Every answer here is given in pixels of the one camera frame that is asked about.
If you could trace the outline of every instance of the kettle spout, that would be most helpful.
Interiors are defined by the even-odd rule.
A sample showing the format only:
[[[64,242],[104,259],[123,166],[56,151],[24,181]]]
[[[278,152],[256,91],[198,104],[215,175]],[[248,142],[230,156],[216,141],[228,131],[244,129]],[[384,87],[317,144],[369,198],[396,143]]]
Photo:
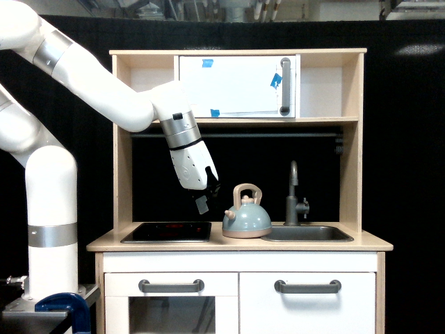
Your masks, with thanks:
[[[236,214],[233,211],[225,210],[224,213],[227,216],[227,218],[230,220],[235,219],[235,217],[236,217]]]

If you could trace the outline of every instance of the microwave handle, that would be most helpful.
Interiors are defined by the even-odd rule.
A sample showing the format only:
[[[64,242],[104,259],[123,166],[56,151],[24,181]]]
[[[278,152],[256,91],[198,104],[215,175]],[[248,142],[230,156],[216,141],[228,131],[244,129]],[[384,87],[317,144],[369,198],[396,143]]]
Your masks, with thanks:
[[[204,281],[195,280],[193,283],[184,284],[152,284],[148,280],[139,282],[139,290],[143,293],[171,294],[200,292],[204,289]]]
[[[285,116],[291,110],[291,61],[289,58],[283,58],[280,63],[281,67],[283,67],[282,106],[280,113]]]

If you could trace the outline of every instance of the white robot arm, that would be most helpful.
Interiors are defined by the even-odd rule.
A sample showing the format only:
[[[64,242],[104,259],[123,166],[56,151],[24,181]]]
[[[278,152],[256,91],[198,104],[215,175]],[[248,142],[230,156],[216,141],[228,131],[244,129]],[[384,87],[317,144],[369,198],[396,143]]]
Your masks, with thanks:
[[[16,1],[0,1],[0,50],[12,49],[97,112],[130,131],[159,119],[181,185],[194,191],[200,213],[218,192],[218,174],[178,81],[137,93],[82,46]]]
[[[181,185],[200,213],[215,198],[218,174],[178,81],[137,93],[30,7],[0,0],[0,50],[11,49],[129,132],[159,119]],[[0,86],[0,149],[25,167],[29,295],[77,292],[76,162],[59,141]]]

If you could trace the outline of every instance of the ceiling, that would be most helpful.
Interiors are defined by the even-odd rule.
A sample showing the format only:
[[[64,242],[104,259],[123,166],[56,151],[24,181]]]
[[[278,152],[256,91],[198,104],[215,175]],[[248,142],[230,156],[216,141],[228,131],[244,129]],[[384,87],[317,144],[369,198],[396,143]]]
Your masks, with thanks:
[[[20,1],[27,3],[41,15],[169,19],[190,22],[302,22],[445,18],[445,6],[443,6],[445,2],[439,0]]]

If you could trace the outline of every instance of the white cabinet door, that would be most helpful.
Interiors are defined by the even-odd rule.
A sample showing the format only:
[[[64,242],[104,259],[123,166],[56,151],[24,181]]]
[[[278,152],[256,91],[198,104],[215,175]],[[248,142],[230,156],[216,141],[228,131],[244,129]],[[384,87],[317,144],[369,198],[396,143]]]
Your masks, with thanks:
[[[295,294],[287,287],[341,283],[338,293]],[[375,273],[241,273],[241,334],[374,334]]]
[[[106,334],[238,334],[238,274],[106,273],[105,313]]]

